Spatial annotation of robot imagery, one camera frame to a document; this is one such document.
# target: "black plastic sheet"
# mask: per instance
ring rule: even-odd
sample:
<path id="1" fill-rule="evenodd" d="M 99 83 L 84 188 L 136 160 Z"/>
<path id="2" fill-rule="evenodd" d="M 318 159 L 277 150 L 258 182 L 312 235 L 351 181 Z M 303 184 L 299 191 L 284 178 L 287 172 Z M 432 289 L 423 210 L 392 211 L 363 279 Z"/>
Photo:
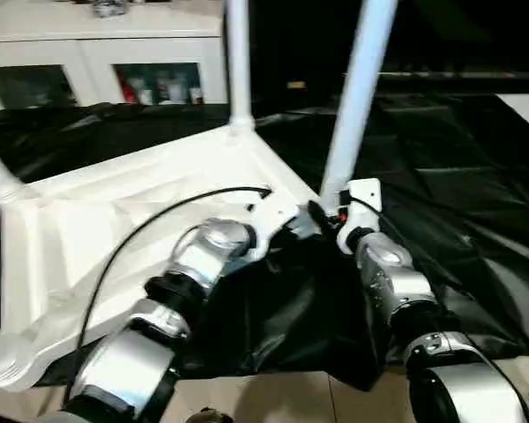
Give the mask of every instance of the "black plastic sheet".
<path id="1" fill-rule="evenodd" d="M 226 121 L 212 106 L 6 113 L 0 156 L 30 182 Z M 332 108 L 307 110 L 257 131 L 318 189 L 334 122 Z M 463 329 L 492 357 L 523 353 L 505 313 L 529 335 L 529 125 L 493 96 L 378 98 L 355 175 L 382 181 L 384 212 Z M 325 370 L 367 389 L 397 359 L 369 311 L 332 242 L 286 245 L 220 284 L 183 375 Z M 67 363 L 41 382 L 62 382 Z"/>

